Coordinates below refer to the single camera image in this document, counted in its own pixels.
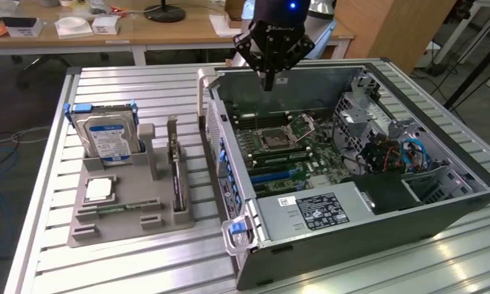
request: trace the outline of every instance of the floor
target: floor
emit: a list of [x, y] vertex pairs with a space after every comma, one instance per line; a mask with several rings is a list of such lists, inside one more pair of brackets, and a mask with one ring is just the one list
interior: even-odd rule
[[[444, 43], [456, 28], [455, 24], [445, 25], [439, 34], [436, 41]], [[468, 29], [455, 49], [460, 47], [464, 41], [472, 37], [476, 32]], [[483, 45], [471, 56], [468, 63], [457, 67], [457, 74], [451, 74], [447, 82], [441, 86], [445, 95], [452, 95], [456, 88], [480, 62], [483, 56], [490, 49], [490, 39], [485, 40]], [[226, 51], [212, 51], [211, 61], [218, 62], [226, 59], [228, 53]], [[111, 60], [102, 61], [100, 54], [67, 55], [67, 59], [74, 66], [131, 66], [132, 55], [130, 53], [110, 54]], [[35, 56], [24, 56], [24, 65], [35, 59]], [[195, 63], [198, 53], [195, 51], [164, 51], [148, 54], [151, 64], [172, 64], [172, 63]], [[23, 68], [22, 64], [14, 64], [8, 56], [0, 57], [0, 132], [19, 131], [38, 126], [47, 126], [52, 122], [56, 111], [56, 104], [64, 80], [66, 69], [58, 62], [44, 65], [31, 76], [31, 87], [19, 90], [15, 87], [14, 77]], [[422, 70], [416, 70], [415, 74], [427, 77]], [[490, 67], [484, 73], [484, 77], [490, 75]], [[432, 82], [440, 83], [445, 75], [440, 77], [416, 78], [420, 86], [431, 92], [436, 86]], [[475, 86], [483, 81], [483, 78], [475, 82]], [[435, 93], [435, 97], [443, 102], [440, 92]], [[484, 86], [475, 93], [472, 98], [457, 109], [468, 126], [476, 131], [481, 138], [490, 144], [490, 88]], [[38, 131], [28, 133], [23, 140], [35, 140], [44, 138], [48, 131]], [[0, 148], [12, 148], [14, 143], [0, 143]], [[18, 237], [24, 222], [31, 193], [38, 178], [38, 169], [44, 153], [46, 143], [22, 144], [18, 149], [19, 161], [16, 166], [0, 176], [0, 193], [8, 204], [8, 213], [0, 211], [0, 293], [6, 286], [8, 277], [11, 258], [16, 247]], [[0, 159], [8, 153], [0, 151]]]

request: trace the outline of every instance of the motherboard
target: motherboard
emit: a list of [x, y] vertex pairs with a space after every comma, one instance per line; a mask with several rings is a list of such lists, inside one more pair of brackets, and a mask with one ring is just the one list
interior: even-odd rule
[[332, 186], [351, 175], [327, 124], [307, 113], [294, 116], [287, 113], [286, 118], [252, 117], [235, 122], [259, 198]]

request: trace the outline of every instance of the blue hard drive label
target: blue hard drive label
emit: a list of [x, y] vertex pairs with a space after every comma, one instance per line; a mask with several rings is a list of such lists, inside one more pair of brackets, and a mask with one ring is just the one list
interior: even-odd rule
[[123, 138], [126, 128], [122, 124], [90, 128], [99, 156], [107, 164], [118, 164], [131, 156], [128, 140]]
[[335, 193], [298, 199], [296, 203], [308, 228], [314, 231], [350, 222]]

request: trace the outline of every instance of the lamp base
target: lamp base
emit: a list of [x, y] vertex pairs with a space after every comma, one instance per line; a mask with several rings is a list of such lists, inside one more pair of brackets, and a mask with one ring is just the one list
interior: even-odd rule
[[152, 10], [151, 12], [144, 13], [146, 17], [160, 23], [176, 23], [178, 21], [184, 20], [187, 15], [186, 10], [172, 5], [167, 5], [166, 9], [162, 5], [154, 5], [146, 10]]

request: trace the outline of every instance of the blue pcie slot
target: blue pcie slot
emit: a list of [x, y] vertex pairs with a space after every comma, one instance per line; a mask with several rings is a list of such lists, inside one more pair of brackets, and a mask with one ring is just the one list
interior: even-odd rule
[[251, 182], [254, 182], [254, 184], [258, 184], [258, 183], [263, 183], [263, 182], [276, 181], [276, 180], [280, 180], [280, 179], [290, 179], [296, 174], [296, 171], [298, 171], [298, 169], [290, 170], [290, 171], [283, 171], [280, 173], [271, 173], [268, 175], [252, 176], [251, 177]]

